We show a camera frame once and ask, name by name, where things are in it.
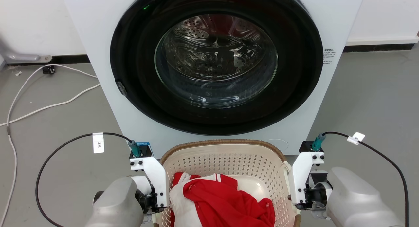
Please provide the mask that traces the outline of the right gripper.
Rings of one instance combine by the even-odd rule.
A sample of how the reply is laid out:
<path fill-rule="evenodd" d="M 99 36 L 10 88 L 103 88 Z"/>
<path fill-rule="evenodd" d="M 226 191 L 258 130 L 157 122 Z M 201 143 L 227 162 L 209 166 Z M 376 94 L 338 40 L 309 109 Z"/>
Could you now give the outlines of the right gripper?
<path fill-rule="evenodd" d="M 333 190 L 325 170 L 311 170 L 305 183 L 297 185 L 294 206 L 302 211 L 310 211 L 316 219 L 330 220 L 326 206 Z"/>

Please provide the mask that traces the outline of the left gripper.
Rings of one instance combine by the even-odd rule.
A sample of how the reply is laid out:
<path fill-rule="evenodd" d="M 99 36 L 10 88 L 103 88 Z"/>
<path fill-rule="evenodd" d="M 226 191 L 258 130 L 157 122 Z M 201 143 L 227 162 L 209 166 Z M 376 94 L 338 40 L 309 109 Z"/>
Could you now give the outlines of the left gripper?
<path fill-rule="evenodd" d="M 146 176 L 133 176 L 137 186 L 135 198 L 141 205 L 144 214 L 155 214 L 163 212 L 166 208 L 166 187 L 158 181 L 153 185 L 152 181 Z"/>

